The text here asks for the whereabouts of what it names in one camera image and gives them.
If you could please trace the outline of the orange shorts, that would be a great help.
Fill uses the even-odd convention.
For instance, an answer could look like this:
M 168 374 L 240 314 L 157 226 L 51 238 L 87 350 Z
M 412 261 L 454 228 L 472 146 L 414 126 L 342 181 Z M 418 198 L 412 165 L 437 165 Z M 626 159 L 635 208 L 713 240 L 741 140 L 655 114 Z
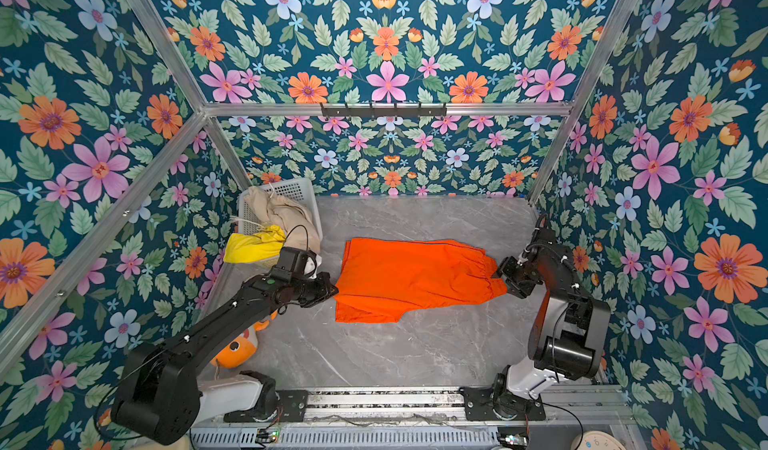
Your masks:
M 507 293 L 496 261 L 456 241 L 354 238 L 336 283 L 339 323 L 397 323 L 408 312 L 480 305 Z

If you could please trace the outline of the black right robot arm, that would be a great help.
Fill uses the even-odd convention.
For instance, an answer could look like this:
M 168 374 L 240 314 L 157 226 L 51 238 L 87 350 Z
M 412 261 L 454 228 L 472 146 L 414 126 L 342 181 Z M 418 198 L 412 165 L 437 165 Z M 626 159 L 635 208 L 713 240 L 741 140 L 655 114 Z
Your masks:
M 527 356 L 497 375 L 493 402 L 527 404 L 563 380 L 595 377 L 611 310 L 584 289 L 575 258 L 557 241 L 546 214 L 538 216 L 520 256 L 505 258 L 494 276 L 517 298 L 526 299 L 539 287 L 544 296 L 530 330 Z

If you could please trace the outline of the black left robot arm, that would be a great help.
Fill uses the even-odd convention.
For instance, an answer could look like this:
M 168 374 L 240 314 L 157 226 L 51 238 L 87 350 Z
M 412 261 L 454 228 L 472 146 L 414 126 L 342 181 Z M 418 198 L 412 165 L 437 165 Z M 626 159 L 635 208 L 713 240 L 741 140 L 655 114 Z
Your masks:
M 133 349 L 115 389 L 112 421 L 170 445 L 199 421 L 256 407 L 269 378 L 238 375 L 204 386 L 198 376 L 253 324 L 291 305 L 311 308 L 337 294 L 316 257 L 308 249 L 282 248 L 268 272 L 246 279 L 232 298 L 188 330 Z

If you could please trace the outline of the yellow shorts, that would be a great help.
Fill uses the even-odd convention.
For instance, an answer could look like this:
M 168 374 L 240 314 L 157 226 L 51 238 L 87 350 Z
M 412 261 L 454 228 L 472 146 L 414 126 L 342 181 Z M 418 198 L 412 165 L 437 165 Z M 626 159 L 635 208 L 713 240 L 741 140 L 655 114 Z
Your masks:
M 256 234 L 232 233 L 226 244 L 223 260 L 225 263 L 255 263 L 277 257 L 286 240 L 285 231 L 272 225 Z

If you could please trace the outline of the beige shorts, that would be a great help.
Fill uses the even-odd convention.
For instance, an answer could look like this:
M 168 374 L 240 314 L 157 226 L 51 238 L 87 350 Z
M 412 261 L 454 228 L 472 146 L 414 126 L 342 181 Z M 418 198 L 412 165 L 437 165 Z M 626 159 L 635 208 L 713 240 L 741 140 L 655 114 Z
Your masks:
M 301 203 L 258 187 L 247 190 L 243 202 L 259 223 L 281 227 L 286 233 L 288 247 L 320 253 L 322 239 L 319 231 L 312 213 Z

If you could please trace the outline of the orange fish plush toy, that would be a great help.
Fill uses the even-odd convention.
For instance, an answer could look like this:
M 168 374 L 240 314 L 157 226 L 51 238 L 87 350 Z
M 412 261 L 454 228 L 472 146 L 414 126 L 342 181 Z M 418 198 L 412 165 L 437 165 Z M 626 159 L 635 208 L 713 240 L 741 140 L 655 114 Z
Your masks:
M 258 351 L 258 333 L 266 329 L 276 317 L 277 312 L 272 312 L 265 319 L 249 326 L 224 349 L 219 351 L 210 363 L 215 367 L 226 369 L 234 369 L 244 364 Z

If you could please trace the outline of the white plastic laundry basket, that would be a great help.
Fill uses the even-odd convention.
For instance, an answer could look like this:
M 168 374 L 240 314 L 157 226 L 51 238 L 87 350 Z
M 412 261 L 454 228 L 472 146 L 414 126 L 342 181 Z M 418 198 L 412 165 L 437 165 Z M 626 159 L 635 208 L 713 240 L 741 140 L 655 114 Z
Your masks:
M 313 186 L 307 178 L 293 178 L 251 186 L 238 197 L 238 214 L 233 218 L 242 234 L 251 235 L 279 226 L 285 234 L 303 225 L 308 237 L 299 229 L 288 238 L 289 244 L 308 244 L 309 249 L 321 252 L 323 230 Z

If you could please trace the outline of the white round device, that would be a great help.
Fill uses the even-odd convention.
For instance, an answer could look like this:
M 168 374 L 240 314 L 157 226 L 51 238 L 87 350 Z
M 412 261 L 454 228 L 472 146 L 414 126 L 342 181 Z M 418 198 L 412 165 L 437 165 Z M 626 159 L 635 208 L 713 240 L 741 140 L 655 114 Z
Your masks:
M 588 431 L 577 436 L 570 446 L 571 450 L 626 450 L 625 445 L 609 433 Z

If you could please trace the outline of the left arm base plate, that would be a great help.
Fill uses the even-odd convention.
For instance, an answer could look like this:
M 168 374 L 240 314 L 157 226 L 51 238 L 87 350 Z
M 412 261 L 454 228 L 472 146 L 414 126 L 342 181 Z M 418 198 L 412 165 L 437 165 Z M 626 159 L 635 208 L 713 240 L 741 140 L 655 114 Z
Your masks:
M 302 422 L 308 407 L 306 390 L 267 390 L 247 410 L 224 415 L 227 423 L 296 423 Z

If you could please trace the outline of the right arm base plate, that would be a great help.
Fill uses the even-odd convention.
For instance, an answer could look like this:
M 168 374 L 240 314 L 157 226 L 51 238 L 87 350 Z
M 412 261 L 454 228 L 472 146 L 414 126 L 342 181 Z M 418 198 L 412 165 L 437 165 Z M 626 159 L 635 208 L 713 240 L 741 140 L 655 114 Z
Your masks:
M 460 387 L 468 421 L 544 421 L 546 413 L 540 400 L 518 397 L 492 387 Z

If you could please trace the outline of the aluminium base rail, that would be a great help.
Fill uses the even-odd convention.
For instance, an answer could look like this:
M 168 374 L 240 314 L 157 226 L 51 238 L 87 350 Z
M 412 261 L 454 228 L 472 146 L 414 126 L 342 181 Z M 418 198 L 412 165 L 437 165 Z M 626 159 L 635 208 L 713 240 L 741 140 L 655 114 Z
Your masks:
M 617 387 L 565 385 L 542 393 L 544 421 L 468 421 L 460 387 L 316 387 L 302 422 L 199 421 L 174 449 L 570 449 L 588 431 L 644 449 Z

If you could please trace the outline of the black hook rail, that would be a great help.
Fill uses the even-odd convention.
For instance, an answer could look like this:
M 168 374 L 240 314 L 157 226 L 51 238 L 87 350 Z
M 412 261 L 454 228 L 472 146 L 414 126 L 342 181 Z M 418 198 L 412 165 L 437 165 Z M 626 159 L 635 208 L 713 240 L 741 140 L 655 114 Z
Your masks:
M 324 117 L 443 117 L 448 116 L 446 104 L 321 104 Z

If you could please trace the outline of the aluminium frame post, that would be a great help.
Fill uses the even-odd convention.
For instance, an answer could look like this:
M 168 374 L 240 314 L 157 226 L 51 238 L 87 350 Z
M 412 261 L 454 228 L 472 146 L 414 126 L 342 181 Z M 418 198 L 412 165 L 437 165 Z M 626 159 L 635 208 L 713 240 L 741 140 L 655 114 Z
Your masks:
M 209 102 L 196 82 L 188 64 L 184 62 L 178 46 L 172 40 L 165 22 L 156 10 L 152 0 L 126 0 L 138 18 L 144 32 L 155 46 L 172 78 L 178 84 L 186 98 L 192 115 L 203 118 L 203 128 L 211 138 L 212 143 L 220 152 L 223 162 L 241 190 L 248 190 L 252 182 L 248 178 L 241 159 L 236 154 L 234 146 L 217 117 L 209 112 Z

